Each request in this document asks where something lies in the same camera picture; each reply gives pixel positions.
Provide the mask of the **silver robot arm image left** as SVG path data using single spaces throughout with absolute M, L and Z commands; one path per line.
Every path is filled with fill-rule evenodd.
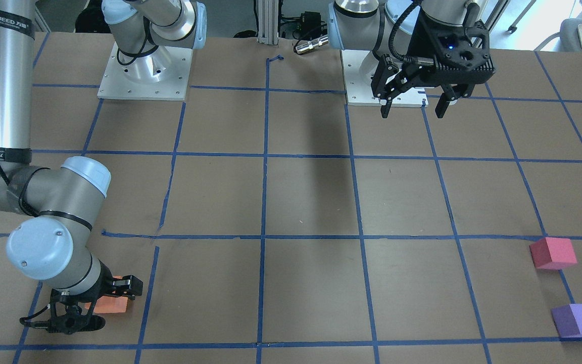
M 327 38 L 337 49 L 368 51 L 378 60 L 372 96 L 386 117 L 394 99 L 416 87 L 441 87 L 441 118 L 457 99 L 495 74 L 484 1 L 334 1 Z M 34 1 L 0 1 L 0 211 L 30 216 L 12 233 L 7 255 L 22 274 L 47 283 L 59 299 L 94 302 L 142 294 L 132 275 L 112 276 L 87 249 L 111 181 L 109 170 L 71 157 L 58 171 L 33 166 L 30 147 Z M 116 64 L 129 80 L 175 78 L 166 48 L 201 49 L 207 10 L 197 1 L 104 1 L 115 37 Z

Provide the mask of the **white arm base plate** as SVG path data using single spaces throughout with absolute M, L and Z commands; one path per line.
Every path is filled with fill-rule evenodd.
M 370 83 L 378 60 L 370 51 L 342 50 L 342 65 L 346 85 L 347 101 L 354 106 L 380 106 L 373 96 Z M 395 108 L 420 108 L 428 106 L 425 89 L 414 88 L 393 99 Z
M 126 101 L 185 101 L 193 50 L 159 47 L 129 62 L 116 44 L 107 61 L 97 97 Z

